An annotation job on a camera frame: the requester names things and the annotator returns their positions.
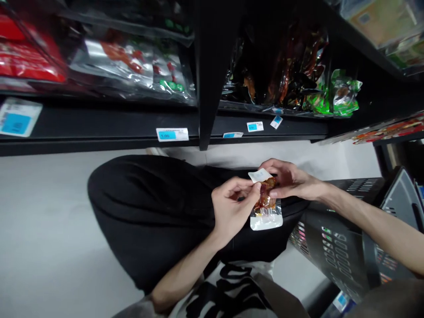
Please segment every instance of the leg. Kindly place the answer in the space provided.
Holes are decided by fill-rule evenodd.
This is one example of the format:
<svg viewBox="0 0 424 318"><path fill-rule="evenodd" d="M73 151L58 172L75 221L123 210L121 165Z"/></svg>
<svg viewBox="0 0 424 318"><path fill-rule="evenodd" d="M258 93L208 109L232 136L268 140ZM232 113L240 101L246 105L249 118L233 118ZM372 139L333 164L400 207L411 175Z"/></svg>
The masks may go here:
<svg viewBox="0 0 424 318"><path fill-rule="evenodd" d="M88 193L116 258L149 293L212 230L212 190L247 170L196 168L160 156L124 156L91 175ZM301 207L285 208L282 227L252 231L249 221L214 261L272 261L286 248Z"/></svg>

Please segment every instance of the display rack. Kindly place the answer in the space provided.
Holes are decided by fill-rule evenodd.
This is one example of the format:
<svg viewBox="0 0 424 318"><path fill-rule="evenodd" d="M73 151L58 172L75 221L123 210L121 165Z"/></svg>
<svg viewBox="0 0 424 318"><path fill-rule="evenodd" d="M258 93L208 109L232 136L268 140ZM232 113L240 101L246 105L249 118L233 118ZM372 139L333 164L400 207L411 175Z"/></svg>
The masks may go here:
<svg viewBox="0 0 424 318"><path fill-rule="evenodd" d="M358 129L393 122L424 108L420 76L405 76L325 1L193 1L192 11L196 107L148 99L127 102L0 91L2 100L6 96L23 96L44 105L30 137L0 135L0 155L160 146L198 146L207 150L211 144L281 140L330 143L354 136ZM325 26L334 67L351 68L364 81L358 96L360 110L343 119L287 111L281 115L283 122L275 130L269 125L275 114L226 107L232 102L221 100L222 87L240 22L249 12L256 12L262 20L284 21L287 17L300 16ZM246 123L253 121L263 121L264 131L248 132ZM155 131L159 127L187 128L189 141L160 143ZM224 139L223 134L228 132L244 135Z"/></svg>

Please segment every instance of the spicy snack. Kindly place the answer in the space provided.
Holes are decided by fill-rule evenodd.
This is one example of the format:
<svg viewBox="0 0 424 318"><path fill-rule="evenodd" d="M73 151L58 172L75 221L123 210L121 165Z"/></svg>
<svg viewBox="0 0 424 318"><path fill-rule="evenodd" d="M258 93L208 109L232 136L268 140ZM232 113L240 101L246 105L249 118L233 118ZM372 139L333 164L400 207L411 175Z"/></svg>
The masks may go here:
<svg viewBox="0 0 424 318"><path fill-rule="evenodd" d="M273 209L275 208L275 198L269 196L269 192L275 188L276 180L274 177L268 178L264 182L261 182L261 198L256 202L255 207L253 208L255 213L262 214L264 209Z"/></svg>

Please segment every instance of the package label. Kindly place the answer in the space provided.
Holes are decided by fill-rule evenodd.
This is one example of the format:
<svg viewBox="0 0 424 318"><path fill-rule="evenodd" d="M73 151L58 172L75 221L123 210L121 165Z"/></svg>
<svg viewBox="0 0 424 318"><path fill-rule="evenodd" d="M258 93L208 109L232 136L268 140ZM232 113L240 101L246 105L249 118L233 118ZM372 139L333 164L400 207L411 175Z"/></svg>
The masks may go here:
<svg viewBox="0 0 424 318"><path fill-rule="evenodd" d="M248 175L249 175L250 179L252 179L252 181L255 182L255 183L266 181L266 180L268 180L269 178L272 177L272 175L267 170L265 170L264 168L262 168L258 171L255 171L255 172L249 172Z"/></svg>
<svg viewBox="0 0 424 318"><path fill-rule="evenodd" d="M247 131L250 133L254 131L262 131L262 130L264 130L264 124L261 121L247 123Z"/></svg>
<svg viewBox="0 0 424 318"><path fill-rule="evenodd" d="M348 299L346 299L342 291L339 293L339 295L337 295L337 297L333 301L333 305L339 310L339 312L343 312L346 309L348 305Z"/></svg>
<svg viewBox="0 0 424 318"><path fill-rule="evenodd" d="M156 128L159 141L187 141L189 131L187 128Z"/></svg>
<svg viewBox="0 0 424 318"><path fill-rule="evenodd" d="M280 126L282 121L283 119L280 116L275 116L273 121L271 122L271 126L277 129L278 126Z"/></svg>
<svg viewBox="0 0 424 318"><path fill-rule="evenodd" d="M241 138L243 137L242 132L226 132L223 136L223 138Z"/></svg>
<svg viewBox="0 0 424 318"><path fill-rule="evenodd" d="M0 109L0 134L29 137L42 109L40 103L7 98Z"/></svg>

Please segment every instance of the white t-shirt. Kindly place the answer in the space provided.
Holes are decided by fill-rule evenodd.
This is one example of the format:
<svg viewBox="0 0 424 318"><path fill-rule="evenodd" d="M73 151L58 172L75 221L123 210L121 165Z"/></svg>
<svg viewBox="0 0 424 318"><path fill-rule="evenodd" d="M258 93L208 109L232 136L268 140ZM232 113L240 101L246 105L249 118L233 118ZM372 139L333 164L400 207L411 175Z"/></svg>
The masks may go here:
<svg viewBox="0 0 424 318"><path fill-rule="evenodd" d="M274 263L220 262L180 300L168 317L308 317L300 301L273 282ZM150 296L114 318L166 317L156 314Z"/></svg>

